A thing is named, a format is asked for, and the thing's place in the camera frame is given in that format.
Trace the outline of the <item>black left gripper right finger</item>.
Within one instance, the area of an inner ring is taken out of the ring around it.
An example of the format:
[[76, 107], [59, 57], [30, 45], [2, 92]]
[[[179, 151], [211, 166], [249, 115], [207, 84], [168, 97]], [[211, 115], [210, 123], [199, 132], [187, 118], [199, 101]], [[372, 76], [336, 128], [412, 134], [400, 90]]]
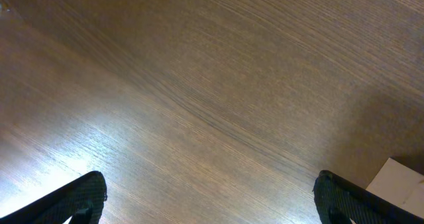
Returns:
[[320, 221], [325, 224], [421, 224], [418, 217], [328, 171], [320, 171], [313, 187]]

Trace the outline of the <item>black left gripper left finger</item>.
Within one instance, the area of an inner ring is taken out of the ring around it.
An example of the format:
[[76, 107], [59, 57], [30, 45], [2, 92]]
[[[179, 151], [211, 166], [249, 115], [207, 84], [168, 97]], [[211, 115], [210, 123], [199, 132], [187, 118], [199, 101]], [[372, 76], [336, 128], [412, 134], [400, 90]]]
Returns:
[[98, 224], [106, 200], [104, 176], [99, 171], [92, 171], [2, 217], [1, 222]]

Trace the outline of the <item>brown cardboard box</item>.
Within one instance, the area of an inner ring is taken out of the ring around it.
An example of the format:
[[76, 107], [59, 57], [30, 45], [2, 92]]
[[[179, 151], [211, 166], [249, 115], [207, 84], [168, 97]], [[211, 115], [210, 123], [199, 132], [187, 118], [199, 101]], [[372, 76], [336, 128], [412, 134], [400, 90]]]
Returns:
[[392, 158], [387, 159], [366, 190], [423, 218], [423, 175]]

